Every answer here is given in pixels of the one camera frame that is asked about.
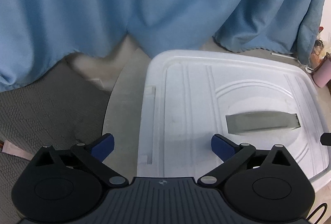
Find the white plastic bin lid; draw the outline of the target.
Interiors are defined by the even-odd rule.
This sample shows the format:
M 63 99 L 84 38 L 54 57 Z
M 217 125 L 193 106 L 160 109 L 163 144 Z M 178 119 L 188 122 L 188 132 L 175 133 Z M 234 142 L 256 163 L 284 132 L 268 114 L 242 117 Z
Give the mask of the white plastic bin lid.
M 300 68 L 251 56 L 172 50 L 149 64 L 137 175 L 199 178 L 221 164 L 211 138 L 261 150 L 283 144 L 315 190 L 330 182 L 328 131 L 317 91 Z

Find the round grey table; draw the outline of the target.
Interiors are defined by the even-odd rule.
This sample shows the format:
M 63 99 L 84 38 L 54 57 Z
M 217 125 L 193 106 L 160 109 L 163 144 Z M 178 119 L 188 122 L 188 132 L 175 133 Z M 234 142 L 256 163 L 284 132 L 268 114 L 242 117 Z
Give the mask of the round grey table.
M 226 52 L 214 44 L 206 44 L 203 50 L 200 51 L 236 54 Z M 303 70 L 293 59 L 265 50 L 253 50 L 236 55 L 268 59 L 290 64 Z M 124 66 L 116 81 L 104 119 L 104 132 L 113 134 L 115 138 L 115 149 L 106 159 L 106 164 L 127 178 L 138 176 L 137 157 L 139 151 L 141 110 L 146 74 L 152 60 L 142 50 L 136 50 L 134 52 L 132 58 Z M 314 87 L 317 91 L 318 103 L 323 112 L 328 131 L 330 131 L 330 93 L 326 88 L 319 89 L 315 85 Z M 330 182 L 320 190 L 315 191 L 319 202 L 330 201 Z

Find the pink thermos bottle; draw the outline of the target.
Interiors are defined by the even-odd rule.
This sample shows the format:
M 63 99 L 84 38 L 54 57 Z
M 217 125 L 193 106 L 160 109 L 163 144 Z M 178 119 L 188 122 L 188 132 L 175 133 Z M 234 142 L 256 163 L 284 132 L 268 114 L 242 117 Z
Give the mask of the pink thermos bottle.
M 330 81 L 330 77 L 330 53 L 326 53 L 319 66 L 314 70 L 313 81 L 319 88 L 322 88 Z

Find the blue curtain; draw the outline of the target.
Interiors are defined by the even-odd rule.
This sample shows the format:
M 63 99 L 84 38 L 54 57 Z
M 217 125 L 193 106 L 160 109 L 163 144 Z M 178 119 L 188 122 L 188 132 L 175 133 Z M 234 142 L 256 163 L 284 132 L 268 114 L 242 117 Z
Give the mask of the blue curtain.
M 198 49 L 296 54 L 309 62 L 324 0 L 1 0 L 1 91 L 33 83 L 71 53 L 107 56 L 131 35 L 150 57 Z

